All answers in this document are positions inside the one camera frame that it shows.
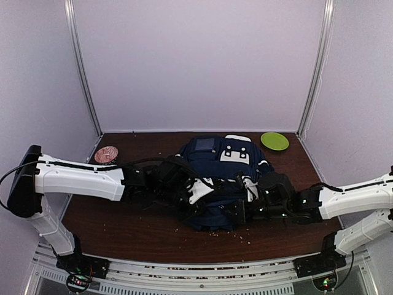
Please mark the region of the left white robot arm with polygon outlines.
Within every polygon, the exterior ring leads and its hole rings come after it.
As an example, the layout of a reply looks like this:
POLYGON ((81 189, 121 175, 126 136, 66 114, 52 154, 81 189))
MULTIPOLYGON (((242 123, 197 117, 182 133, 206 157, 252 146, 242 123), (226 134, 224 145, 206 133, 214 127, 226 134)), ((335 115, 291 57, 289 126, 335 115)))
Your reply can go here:
POLYGON ((82 254, 79 238, 52 211, 46 194, 86 195, 112 202, 136 197, 145 205, 160 202, 193 215, 201 211, 201 198, 215 189, 211 179, 200 176, 181 157, 90 165, 42 154, 38 145, 30 146, 19 166, 6 175, 14 178, 2 207, 30 220, 52 247, 58 262, 75 273, 88 268, 88 259, 82 254))

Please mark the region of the navy blue backpack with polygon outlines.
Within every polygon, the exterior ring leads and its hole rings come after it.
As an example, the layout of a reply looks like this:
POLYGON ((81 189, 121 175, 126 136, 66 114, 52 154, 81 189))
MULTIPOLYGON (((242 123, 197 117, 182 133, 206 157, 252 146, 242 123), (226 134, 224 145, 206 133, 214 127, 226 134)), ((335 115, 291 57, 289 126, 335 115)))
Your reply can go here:
POLYGON ((185 221, 196 230, 233 230, 239 224, 228 220, 227 205, 246 196, 235 175, 250 176, 256 183, 274 172, 260 148, 250 138, 238 135, 196 136, 176 156, 188 161, 199 176, 211 178, 216 187, 201 199, 203 212, 185 221))

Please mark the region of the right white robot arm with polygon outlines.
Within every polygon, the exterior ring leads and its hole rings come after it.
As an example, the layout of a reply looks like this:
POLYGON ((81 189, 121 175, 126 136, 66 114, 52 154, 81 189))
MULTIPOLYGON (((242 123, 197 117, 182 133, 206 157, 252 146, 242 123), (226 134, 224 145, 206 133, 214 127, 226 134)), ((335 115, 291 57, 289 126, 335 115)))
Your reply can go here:
POLYGON ((237 224, 248 219, 289 218, 297 224, 311 224, 370 210, 372 213, 353 226, 324 237, 321 252, 313 256, 320 271, 328 271, 351 251, 392 230, 392 173, 348 186, 317 183, 296 191, 287 175, 269 172, 252 184, 238 176, 248 196, 224 209, 237 224))

